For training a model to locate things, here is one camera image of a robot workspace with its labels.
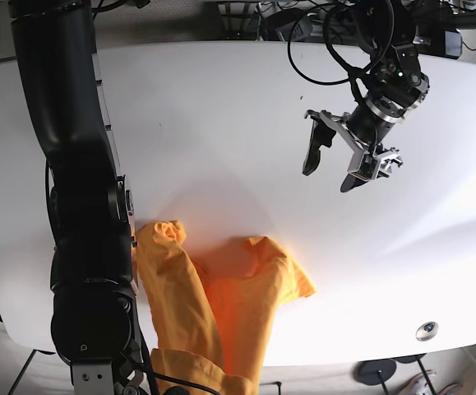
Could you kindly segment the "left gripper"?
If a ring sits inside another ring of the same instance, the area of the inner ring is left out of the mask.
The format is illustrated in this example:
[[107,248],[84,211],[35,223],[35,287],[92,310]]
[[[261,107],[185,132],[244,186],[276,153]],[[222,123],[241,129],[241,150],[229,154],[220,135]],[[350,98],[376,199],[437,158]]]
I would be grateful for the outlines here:
[[392,166],[403,164],[400,151],[394,147],[385,148],[383,139],[395,126],[396,118],[384,118],[365,108],[356,108],[352,113],[336,116],[322,110],[307,110],[304,118],[323,123],[339,134],[353,151],[345,181],[373,181],[389,178]]

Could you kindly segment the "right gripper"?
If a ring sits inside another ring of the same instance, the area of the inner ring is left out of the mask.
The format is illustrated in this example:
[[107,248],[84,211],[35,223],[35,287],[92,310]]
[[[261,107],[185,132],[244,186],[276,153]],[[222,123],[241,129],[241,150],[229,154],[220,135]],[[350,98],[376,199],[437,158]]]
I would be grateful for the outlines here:
[[145,375],[139,370],[134,370],[127,377],[125,377],[123,374],[119,372],[114,373],[113,374],[113,393],[115,395],[147,394],[147,391],[141,386],[144,381],[144,378],[145,378]]

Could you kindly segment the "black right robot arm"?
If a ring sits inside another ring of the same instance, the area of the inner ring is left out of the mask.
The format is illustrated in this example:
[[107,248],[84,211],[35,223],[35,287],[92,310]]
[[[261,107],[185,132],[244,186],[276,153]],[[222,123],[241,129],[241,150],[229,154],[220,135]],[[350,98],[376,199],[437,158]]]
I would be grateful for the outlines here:
[[12,1],[26,104],[46,159],[55,248],[51,337],[78,394],[159,391],[136,307],[135,221],[120,173],[87,1]]

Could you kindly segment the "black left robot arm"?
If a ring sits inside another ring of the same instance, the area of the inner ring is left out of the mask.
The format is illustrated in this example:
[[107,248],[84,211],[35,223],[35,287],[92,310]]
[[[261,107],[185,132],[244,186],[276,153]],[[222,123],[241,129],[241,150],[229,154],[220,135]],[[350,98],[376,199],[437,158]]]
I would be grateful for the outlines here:
[[[366,67],[355,67],[334,49],[330,23],[339,15],[351,15],[358,46],[369,55]],[[342,192],[379,178],[388,178],[403,160],[397,148],[386,148],[383,140],[402,123],[408,112],[425,99],[430,86],[422,73],[414,45],[416,25],[400,1],[361,1],[333,6],[326,14],[322,34],[332,58],[346,71],[357,106],[352,113],[333,115],[308,110],[312,131],[303,163],[303,174],[313,173],[321,160],[321,149],[330,148],[340,136],[353,152]]]

